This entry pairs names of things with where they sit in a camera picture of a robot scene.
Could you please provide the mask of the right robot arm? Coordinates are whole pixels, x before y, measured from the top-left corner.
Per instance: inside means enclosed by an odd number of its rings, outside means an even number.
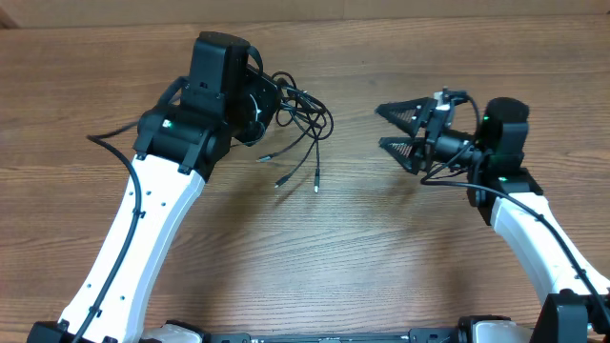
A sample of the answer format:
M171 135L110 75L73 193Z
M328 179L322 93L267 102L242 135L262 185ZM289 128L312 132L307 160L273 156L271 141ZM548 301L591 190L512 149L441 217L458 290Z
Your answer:
M454 328L411 329L408 342L587 342L609 339L609 280L580 253L555 219L541 186L523 167L529 108L514 98L492 99L476 111L469 134L451 125L464 91L381 104L376 114L403 131L379 141L426 186L458 187L501 236L525 270L541 304L536 325L501 315L470 315ZM458 183L455 176L465 174Z

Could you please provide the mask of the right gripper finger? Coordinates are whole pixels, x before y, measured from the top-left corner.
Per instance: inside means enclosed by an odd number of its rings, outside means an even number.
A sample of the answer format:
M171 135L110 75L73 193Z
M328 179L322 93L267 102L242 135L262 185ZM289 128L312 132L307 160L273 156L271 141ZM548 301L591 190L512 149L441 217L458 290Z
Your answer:
M437 101L431 97L423 97L403 102L393 102L379 105L375 113L385 118L410 137L416 137L420 128L427 122L437 106Z
M423 171L427 165L423 138L382 137L378 144L407 172Z

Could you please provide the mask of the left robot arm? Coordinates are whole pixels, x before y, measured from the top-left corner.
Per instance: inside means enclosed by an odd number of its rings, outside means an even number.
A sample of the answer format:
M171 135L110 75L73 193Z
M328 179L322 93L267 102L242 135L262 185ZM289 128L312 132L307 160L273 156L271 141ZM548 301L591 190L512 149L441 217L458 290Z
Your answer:
M201 32L189 73L135 123L125 193L87 278L58 320L32 326L29 341L206 341L201 329L176 320L146 328L151 292L214 165L234 141L251 146L261 139L278 106L278 86L252 44Z

